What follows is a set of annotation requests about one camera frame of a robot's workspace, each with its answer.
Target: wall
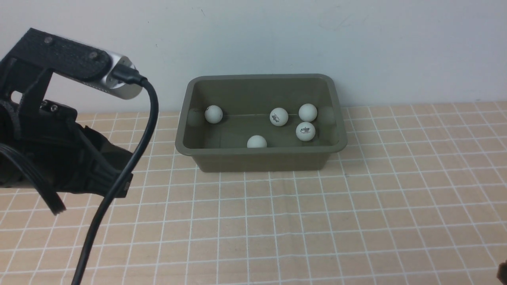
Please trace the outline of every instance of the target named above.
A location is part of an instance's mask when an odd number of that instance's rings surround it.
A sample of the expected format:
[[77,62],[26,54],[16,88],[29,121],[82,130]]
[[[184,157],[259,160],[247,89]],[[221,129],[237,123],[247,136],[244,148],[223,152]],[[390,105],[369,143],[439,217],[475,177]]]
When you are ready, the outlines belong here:
[[[0,55],[30,27],[129,56],[179,110],[201,75],[323,73],[344,105],[505,99],[505,0],[2,0]],[[147,110],[55,78],[79,111]]]

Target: screw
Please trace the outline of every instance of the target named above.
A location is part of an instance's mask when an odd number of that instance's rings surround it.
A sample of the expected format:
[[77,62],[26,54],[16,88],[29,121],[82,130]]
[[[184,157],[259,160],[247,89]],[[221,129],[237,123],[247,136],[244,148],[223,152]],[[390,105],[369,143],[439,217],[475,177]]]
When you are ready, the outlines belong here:
[[98,58],[98,53],[97,52],[91,52],[89,55],[88,55],[88,58],[89,59],[97,59]]

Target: grid mat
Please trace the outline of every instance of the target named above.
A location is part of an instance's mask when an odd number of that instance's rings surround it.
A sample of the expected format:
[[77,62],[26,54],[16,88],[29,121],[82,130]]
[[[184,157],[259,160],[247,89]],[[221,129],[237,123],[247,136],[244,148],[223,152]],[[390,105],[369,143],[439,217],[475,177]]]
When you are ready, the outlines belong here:
[[[507,101],[344,108],[321,171],[202,173],[161,113],[83,284],[499,284],[507,259]],[[133,150],[147,113],[80,115]],[[70,284],[101,199],[0,191],[0,276]]]

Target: ping pong ball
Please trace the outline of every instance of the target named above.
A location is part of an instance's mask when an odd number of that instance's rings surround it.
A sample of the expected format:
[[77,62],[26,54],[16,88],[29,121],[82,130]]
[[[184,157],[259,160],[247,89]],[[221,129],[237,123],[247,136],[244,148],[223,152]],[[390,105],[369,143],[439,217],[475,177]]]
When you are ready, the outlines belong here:
[[317,118],[317,108],[310,104],[304,104],[299,108],[299,118],[305,122],[311,122]]
[[285,111],[284,108],[275,108],[271,111],[271,114],[269,114],[269,120],[271,121],[271,124],[281,127],[287,123],[287,111]]
[[208,108],[206,108],[206,111],[204,112],[204,118],[206,118],[206,121],[208,121],[211,124],[216,124],[222,120],[222,117],[224,116],[224,113],[222,112],[222,109],[220,109],[219,106],[211,105]]
[[296,128],[296,136],[302,141],[311,141],[315,136],[315,127],[308,122],[303,122]]
[[251,138],[248,139],[248,142],[246,143],[246,147],[249,149],[255,149],[255,148],[265,148],[268,146],[268,143],[266,142],[266,139],[264,139],[260,135],[254,135]]

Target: olive green tray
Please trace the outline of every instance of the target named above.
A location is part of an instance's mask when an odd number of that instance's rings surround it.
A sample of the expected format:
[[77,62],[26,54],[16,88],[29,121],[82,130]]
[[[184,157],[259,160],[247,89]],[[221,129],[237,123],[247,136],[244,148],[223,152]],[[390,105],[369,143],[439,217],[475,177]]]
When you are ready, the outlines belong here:
[[[296,137],[302,122],[298,111],[306,103],[318,110],[312,122],[316,135],[308,142]],[[209,105],[224,112],[218,124],[204,119]],[[276,107],[289,114],[282,127],[269,120]],[[266,139],[267,148],[246,148],[256,134]],[[175,142],[203,172],[317,170],[346,145],[335,84],[321,74],[198,77],[188,84]]]

